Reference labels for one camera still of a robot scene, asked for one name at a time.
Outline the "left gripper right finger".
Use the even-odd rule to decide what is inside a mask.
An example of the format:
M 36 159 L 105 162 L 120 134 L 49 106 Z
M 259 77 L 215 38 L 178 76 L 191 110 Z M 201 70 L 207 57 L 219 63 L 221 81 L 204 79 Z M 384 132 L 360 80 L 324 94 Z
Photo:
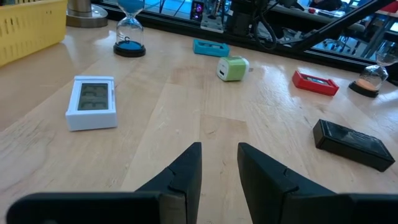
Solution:
M 398 224 L 398 195 L 335 193 L 250 144 L 238 144 L 253 224 Z

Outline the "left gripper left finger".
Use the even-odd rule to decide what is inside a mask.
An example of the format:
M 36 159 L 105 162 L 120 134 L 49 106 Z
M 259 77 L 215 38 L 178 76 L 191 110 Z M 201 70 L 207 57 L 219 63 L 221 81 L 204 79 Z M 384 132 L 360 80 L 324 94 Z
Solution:
M 196 224 L 201 143 L 133 192 L 50 192 L 14 202 L 7 224 Z

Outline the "black digital display case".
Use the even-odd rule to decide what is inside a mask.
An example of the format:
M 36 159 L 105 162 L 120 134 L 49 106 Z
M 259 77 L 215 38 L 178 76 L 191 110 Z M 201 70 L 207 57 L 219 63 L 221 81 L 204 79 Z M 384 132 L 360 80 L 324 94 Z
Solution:
M 313 137 L 317 149 L 372 167 L 379 172 L 386 171 L 396 161 L 380 139 L 324 119 L 319 119 L 314 125 Z

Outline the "white digital display case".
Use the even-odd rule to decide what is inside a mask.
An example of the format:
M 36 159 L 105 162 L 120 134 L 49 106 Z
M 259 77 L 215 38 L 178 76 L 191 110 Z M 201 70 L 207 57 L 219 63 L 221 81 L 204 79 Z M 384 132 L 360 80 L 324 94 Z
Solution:
M 114 77 L 76 76 L 65 118 L 70 131 L 117 127 Z

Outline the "blue sand hourglass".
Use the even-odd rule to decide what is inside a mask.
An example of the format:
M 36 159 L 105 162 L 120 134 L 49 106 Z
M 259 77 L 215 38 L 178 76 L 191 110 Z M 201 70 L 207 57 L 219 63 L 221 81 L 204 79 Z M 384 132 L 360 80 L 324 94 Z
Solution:
M 117 0 L 117 4 L 125 17 L 116 26 L 114 53 L 123 57 L 144 56 L 144 28 L 136 16 L 144 9 L 145 0 Z

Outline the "red digital display case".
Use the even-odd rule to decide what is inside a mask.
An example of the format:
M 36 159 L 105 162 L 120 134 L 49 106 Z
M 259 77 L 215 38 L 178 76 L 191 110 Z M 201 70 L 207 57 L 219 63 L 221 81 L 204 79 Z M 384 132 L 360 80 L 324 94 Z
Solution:
M 332 79 L 304 74 L 296 70 L 292 77 L 295 87 L 327 96 L 335 96 L 339 86 Z

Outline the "teal digital display case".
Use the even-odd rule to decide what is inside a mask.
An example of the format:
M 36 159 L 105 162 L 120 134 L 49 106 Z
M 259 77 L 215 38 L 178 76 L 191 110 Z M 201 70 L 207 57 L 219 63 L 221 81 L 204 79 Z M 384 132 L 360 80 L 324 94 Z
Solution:
M 194 39 L 193 52 L 214 57 L 227 57 L 229 55 L 229 47 L 224 43 Z

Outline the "silver metal mounting plate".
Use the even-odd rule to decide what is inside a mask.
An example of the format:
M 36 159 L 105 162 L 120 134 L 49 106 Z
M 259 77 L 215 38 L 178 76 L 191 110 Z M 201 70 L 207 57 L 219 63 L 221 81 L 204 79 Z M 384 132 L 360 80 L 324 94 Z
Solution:
M 206 14 L 203 16 L 200 28 L 203 30 L 217 32 L 220 34 L 224 32 L 223 21 L 221 16 L 214 16 L 212 14 Z

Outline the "orange sand hourglass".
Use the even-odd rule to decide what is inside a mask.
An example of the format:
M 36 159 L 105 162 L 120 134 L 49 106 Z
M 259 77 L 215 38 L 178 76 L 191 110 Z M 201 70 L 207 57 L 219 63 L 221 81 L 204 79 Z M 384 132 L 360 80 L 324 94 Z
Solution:
M 382 44 L 376 52 L 376 63 L 364 68 L 359 78 L 348 86 L 360 95 L 375 98 L 389 74 L 386 67 L 398 63 L 398 44 Z

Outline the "white bulb lamp metal base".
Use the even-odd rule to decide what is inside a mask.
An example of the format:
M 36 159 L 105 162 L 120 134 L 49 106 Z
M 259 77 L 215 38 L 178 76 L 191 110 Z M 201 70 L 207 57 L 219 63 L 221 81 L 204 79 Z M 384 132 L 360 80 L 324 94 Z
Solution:
M 100 28 L 108 25 L 108 12 L 93 5 L 91 0 L 68 0 L 67 26 L 79 28 Z

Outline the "yellow plastic basket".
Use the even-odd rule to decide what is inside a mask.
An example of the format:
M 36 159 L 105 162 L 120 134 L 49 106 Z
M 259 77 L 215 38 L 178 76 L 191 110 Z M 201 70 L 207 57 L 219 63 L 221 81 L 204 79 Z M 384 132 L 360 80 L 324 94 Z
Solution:
M 0 6 L 0 67 L 61 42 L 66 11 L 67 0 Z

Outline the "green white wall charger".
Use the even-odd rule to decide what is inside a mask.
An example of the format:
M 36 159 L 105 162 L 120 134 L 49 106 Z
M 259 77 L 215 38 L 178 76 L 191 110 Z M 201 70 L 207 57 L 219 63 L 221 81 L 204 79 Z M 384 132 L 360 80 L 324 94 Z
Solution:
M 221 57 L 217 65 L 216 75 L 224 82 L 241 81 L 249 72 L 249 68 L 249 61 L 244 57 Z

